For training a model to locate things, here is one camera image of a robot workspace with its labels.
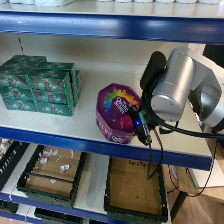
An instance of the purple tin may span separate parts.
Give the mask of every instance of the purple tin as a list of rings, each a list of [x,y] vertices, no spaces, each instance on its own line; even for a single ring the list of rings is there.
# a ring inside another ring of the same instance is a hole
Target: purple tin
[[[128,109],[140,106],[139,96],[128,86],[112,83],[97,97],[96,124],[108,141],[128,144],[135,132]]]

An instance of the white shelf surface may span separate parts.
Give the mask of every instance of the white shelf surface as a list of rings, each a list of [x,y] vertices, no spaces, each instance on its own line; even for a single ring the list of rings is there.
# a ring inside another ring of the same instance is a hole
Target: white shelf surface
[[[91,70],[82,71],[82,92],[78,106],[75,108],[72,117],[7,110],[2,99],[0,99],[0,127],[104,142],[113,144],[116,147],[117,144],[108,142],[104,138],[96,125],[95,111],[98,92],[109,84],[116,82],[130,86],[139,96],[141,96],[141,89],[139,87],[140,78],[141,74],[135,73]],[[187,130],[201,131],[189,104],[186,104],[179,127]],[[160,151],[160,146],[154,133],[152,132],[151,135],[152,148]],[[194,138],[176,132],[169,135],[160,135],[160,138],[165,151],[211,158],[211,153],[204,139]],[[84,151],[85,145],[82,145],[81,142],[80,144],[77,147],[79,147],[79,150],[83,147]],[[135,137],[127,146],[148,149],[138,141],[137,137]]]
[[[35,148],[36,148],[36,145],[30,144],[24,156],[20,160],[20,164],[24,164],[24,165],[23,166],[20,165],[15,170],[16,176],[21,175],[21,173],[25,169],[27,162],[29,161],[29,158],[33,154],[33,151]],[[106,216],[106,212],[103,209],[103,203],[104,203],[104,193],[106,189],[108,164],[109,164],[109,156],[97,155],[97,154],[87,155],[86,162],[85,162],[84,169],[81,176],[81,180],[79,183],[79,189],[78,189],[75,204],[74,204],[74,209],[87,212],[86,217],[84,218],[89,218],[88,217],[89,212]],[[27,196],[23,192],[17,190],[16,184],[17,184],[17,180],[15,181],[14,179],[14,184],[12,184],[14,190],[10,193],[12,202],[15,202],[13,200],[13,196],[17,196],[20,199],[21,198],[28,199]],[[28,216],[30,218],[33,218],[32,214],[34,213],[35,207],[33,206],[31,207],[32,208],[29,210]],[[62,212],[61,211],[62,207],[58,206],[57,208],[58,210],[55,210],[56,212],[57,211]],[[73,212],[74,210],[71,209],[70,213],[68,214],[73,215]]]
[[[63,7],[41,7],[22,4],[1,4],[0,11],[62,13],[62,14],[95,14],[95,15],[134,15],[159,17],[189,17],[189,18],[224,18],[224,4],[163,4],[152,3],[119,3],[98,2],[96,0],[77,0]]]

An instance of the metal shelf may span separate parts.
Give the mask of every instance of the metal shelf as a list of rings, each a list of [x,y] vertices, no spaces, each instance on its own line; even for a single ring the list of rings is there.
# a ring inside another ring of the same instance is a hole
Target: metal shelf
[[[108,142],[96,125],[96,100],[105,86],[117,83],[130,86],[141,96],[141,74],[86,70],[82,72],[82,93],[72,117],[6,110],[0,100],[0,137],[50,145],[71,150],[148,161],[149,150],[135,137],[128,145]],[[189,104],[179,124],[180,128],[200,131]],[[151,133],[153,162],[160,160],[160,146]],[[179,133],[160,135],[163,143],[163,164],[209,170],[211,153],[204,139]]]
[[[78,0],[64,7],[0,5],[0,32],[223,44],[224,6]]]
[[[87,155],[73,209],[32,201],[28,199],[23,192],[18,191],[16,188],[18,178],[25,169],[25,166],[36,149],[36,146],[37,145],[34,144],[29,145],[26,152],[24,153],[24,156],[21,158],[20,162],[14,169],[12,178],[10,178],[14,179],[14,183],[11,183],[9,180],[9,183],[7,182],[4,189],[2,190],[2,194],[8,196],[8,201],[74,215],[86,219],[99,220],[101,222],[111,224],[127,224],[125,222],[109,219],[103,209],[104,192],[106,188],[106,178],[109,163],[108,156],[96,154]],[[33,211],[34,208],[29,210],[28,214],[31,215],[27,215],[28,222],[35,221],[32,220],[34,218],[32,215]]]

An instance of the blue shelf edge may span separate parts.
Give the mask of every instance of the blue shelf edge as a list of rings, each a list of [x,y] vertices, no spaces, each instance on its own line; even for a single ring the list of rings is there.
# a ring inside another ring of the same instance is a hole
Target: blue shelf edge
[[[16,219],[16,220],[24,221],[24,222],[26,221],[25,216],[17,215],[17,214],[9,214],[9,213],[5,213],[5,212],[0,212],[0,216],[8,218],[8,219]]]
[[[140,161],[148,161],[149,158],[149,150],[147,148],[130,147],[127,145],[97,142],[11,128],[0,127],[0,137]],[[152,150],[152,162],[159,163],[160,156],[160,150]],[[168,151],[164,151],[162,160],[163,164],[201,170],[210,170],[211,162],[212,157],[180,154]]]
[[[0,32],[224,43],[224,19],[0,12]]]
[[[11,201],[9,194],[4,194],[4,193],[1,193],[1,192],[0,192],[0,200],[7,201],[7,202]]]
[[[28,198],[19,197],[19,196],[15,196],[15,195],[12,195],[12,202],[19,203],[19,204],[31,205],[31,206],[35,206],[37,208],[47,209],[50,211],[65,213],[68,215],[78,216],[81,218],[92,219],[92,220],[111,223],[111,224],[128,224],[127,222],[109,219],[107,217],[107,215],[105,215],[105,214],[94,213],[94,212],[80,210],[80,209],[70,209],[70,208],[65,208],[65,207],[56,206],[56,205],[50,205],[50,204],[46,204],[43,202],[32,201]]]

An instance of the colorful label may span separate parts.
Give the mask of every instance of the colorful label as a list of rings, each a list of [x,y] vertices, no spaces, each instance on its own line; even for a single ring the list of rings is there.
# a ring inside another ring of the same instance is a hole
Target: colorful label
[[[98,96],[98,110],[107,124],[117,130],[133,132],[135,130],[128,109],[140,105],[140,100],[134,96],[130,89],[108,86],[100,91]]]

